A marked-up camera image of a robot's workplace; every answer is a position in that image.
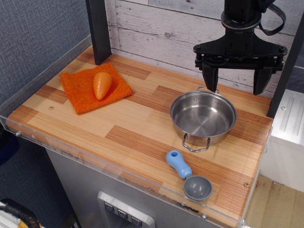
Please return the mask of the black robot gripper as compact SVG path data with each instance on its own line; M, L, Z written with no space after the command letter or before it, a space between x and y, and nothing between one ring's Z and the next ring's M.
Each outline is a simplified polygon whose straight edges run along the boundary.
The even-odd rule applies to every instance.
M219 39L195 45L195 67L202 70L205 85L215 92L218 84L218 68L254 70L253 94L264 92L272 73L283 69L284 46L262 40L255 28L263 29L261 22L222 23L225 35Z

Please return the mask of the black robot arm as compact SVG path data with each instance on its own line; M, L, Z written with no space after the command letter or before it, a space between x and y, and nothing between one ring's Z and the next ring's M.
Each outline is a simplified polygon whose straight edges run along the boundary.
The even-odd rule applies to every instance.
M282 24L274 30L264 29L262 14L267 10L276 13ZM202 71L208 90L215 92L220 68L254 71L253 93L263 93L271 76L283 70L284 46L262 40L255 34L259 27L266 35L272 36L285 26L285 13L272 0L227 0L221 14L225 35L214 41L197 44L195 66Z

